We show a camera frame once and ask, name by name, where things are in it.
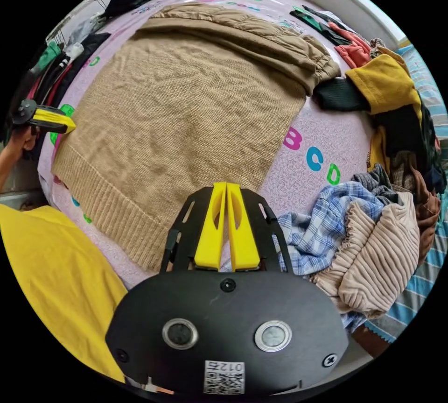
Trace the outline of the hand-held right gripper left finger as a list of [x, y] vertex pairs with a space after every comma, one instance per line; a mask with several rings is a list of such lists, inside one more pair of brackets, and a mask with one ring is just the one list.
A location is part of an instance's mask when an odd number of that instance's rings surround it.
[[226, 182], [215, 183], [205, 209], [205, 217], [194, 262], [198, 269], [218, 271], [224, 239]]

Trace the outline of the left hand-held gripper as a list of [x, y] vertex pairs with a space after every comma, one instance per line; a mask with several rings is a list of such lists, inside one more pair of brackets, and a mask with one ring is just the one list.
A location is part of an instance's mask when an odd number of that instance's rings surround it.
[[38, 132], [42, 134], [48, 132], [69, 134], [76, 129], [74, 121], [60, 109], [37, 108], [37, 103], [33, 99], [24, 99], [11, 113], [12, 127], [29, 126], [31, 120], [32, 126], [38, 128]]

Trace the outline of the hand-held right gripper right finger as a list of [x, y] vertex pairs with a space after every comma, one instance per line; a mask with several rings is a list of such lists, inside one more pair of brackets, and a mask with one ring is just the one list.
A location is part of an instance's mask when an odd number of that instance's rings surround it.
[[257, 270], [260, 256], [240, 186], [227, 183], [226, 198], [232, 272]]

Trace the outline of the person's left hand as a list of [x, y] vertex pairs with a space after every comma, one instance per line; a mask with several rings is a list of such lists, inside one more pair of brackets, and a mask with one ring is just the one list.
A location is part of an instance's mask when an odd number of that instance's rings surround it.
[[7, 156], [18, 161], [23, 151], [30, 151], [36, 142], [36, 132], [32, 126], [19, 127], [12, 131], [10, 139], [5, 147]]

